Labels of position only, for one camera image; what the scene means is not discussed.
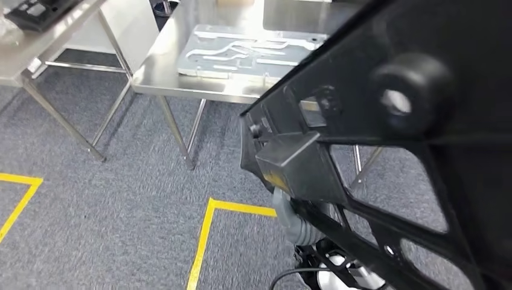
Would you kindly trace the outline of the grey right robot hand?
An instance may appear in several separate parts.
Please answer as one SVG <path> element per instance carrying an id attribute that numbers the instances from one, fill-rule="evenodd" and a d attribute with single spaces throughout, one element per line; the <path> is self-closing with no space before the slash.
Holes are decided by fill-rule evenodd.
<path id="1" fill-rule="evenodd" d="M 298 246 L 314 245 L 325 234 L 301 217 L 292 207 L 291 197 L 279 187 L 274 188 L 272 205 L 289 242 Z"/>

